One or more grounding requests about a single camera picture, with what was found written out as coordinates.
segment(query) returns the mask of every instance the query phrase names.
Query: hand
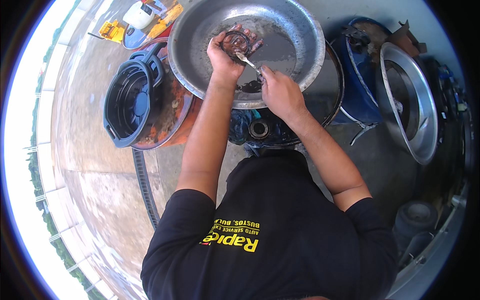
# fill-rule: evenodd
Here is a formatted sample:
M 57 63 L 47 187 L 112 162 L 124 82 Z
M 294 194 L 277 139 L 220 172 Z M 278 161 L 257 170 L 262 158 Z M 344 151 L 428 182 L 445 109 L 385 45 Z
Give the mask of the hand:
M 241 24 L 233 26 L 231 30 L 240 31 Z M 244 29 L 243 33 L 249 37 L 250 43 L 252 44 L 251 54 L 263 45 L 263 39 L 260 39 L 254 44 L 255 40 L 257 39 L 257 34 L 251 32 L 250 29 Z M 225 37 L 225 35 L 226 32 L 223 31 L 210 40 L 207 48 L 207 54 L 210 58 L 210 62 L 212 63 L 214 73 L 220 78 L 223 78 L 223 80 L 236 84 L 238 78 L 243 73 L 245 66 L 233 61 L 232 58 L 230 58 L 230 56 L 225 53 L 222 48 L 220 48 L 220 43 L 224 43 L 223 47 L 225 51 L 231 51 L 232 53 L 245 52 L 247 43 L 242 41 L 241 38 L 236 38 L 232 41 L 234 35 L 227 37 Z
M 262 99 L 268 108 L 281 118 L 287 125 L 301 120 L 308 114 L 305 100 L 300 87 L 290 77 L 280 71 L 272 71 L 267 66 L 261 66 Z

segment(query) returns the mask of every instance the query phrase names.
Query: drain grate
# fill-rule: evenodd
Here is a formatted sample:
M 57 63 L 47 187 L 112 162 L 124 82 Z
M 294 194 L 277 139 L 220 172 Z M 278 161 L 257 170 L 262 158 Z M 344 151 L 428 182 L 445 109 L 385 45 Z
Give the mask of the drain grate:
M 145 167 L 144 152 L 132 148 L 133 161 L 135 162 L 135 171 L 137 172 L 138 184 L 140 185 L 140 191 L 144 199 L 145 208 L 147 209 L 148 217 L 154 229 L 158 226 L 160 216 L 156 209 L 155 201 L 153 200 L 152 188 L 150 187 L 150 181 L 148 180 L 148 173 Z

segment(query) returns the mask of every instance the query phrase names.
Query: metal basin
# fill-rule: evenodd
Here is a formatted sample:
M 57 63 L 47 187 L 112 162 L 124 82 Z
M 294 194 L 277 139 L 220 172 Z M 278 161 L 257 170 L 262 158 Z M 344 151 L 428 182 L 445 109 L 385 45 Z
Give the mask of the metal basin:
M 253 63 L 281 70 L 299 84 L 301 91 L 317 77 L 324 62 L 325 38 L 318 21 L 300 4 L 292 0 L 203 0 L 180 15 L 168 43 L 172 71 L 194 95 L 203 99 L 212 75 L 206 53 L 208 42 L 235 23 L 242 23 L 243 28 L 264 39 L 264 46 L 250 57 Z M 248 72 L 254 75 L 254 70 L 247 67 L 242 77 Z M 233 108 L 265 107 L 258 90 L 235 92 Z
M 384 43 L 376 72 L 377 102 L 394 141 L 422 165 L 435 154 L 438 119 L 427 80 L 407 53 Z

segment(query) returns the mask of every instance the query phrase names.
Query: oil residue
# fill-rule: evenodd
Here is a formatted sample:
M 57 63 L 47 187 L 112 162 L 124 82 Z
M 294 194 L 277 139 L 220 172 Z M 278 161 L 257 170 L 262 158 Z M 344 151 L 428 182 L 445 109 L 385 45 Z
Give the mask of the oil residue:
M 282 33 L 270 33 L 262 37 L 264 45 L 248 59 L 257 67 L 266 65 L 272 70 L 279 70 L 285 75 L 293 72 L 297 55 L 290 39 Z M 244 93 L 259 93 L 262 83 L 257 78 L 257 72 L 250 66 L 237 81 L 237 91 Z

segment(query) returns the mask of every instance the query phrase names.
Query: rapide logo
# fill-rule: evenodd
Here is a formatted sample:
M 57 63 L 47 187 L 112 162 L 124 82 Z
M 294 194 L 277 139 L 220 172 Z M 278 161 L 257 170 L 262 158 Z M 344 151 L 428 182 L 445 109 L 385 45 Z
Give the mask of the rapide logo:
M 225 236 L 219 235 L 216 232 L 213 232 L 211 235 L 207 235 L 201 244 L 210 245 L 212 242 L 229 246 L 243 246 L 243 249 L 247 252 L 255 252 L 255 249 L 257 249 L 258 245 L 257 239 L 252 241 L 250 238 L 239 236 L 236 233 L 234 235 Z
M 223 232 L 232 232 L 233 235 L 224 235 Z M 248 220 L 222 220 L 216 219 L 212 229 L 208 232 L 208 235 L 199 243 L 201 245 L 211 245 L 212 243 L 227 245 L 227 246 L 239 246 L 247 252 L 255 252 L 258 245 L 258 239 L 250 239 L 244 236 L 240 236 L 237 233 L 246 233 L 251 235 L 258 235 L 260 232 L 260 223 L 255 223 Z

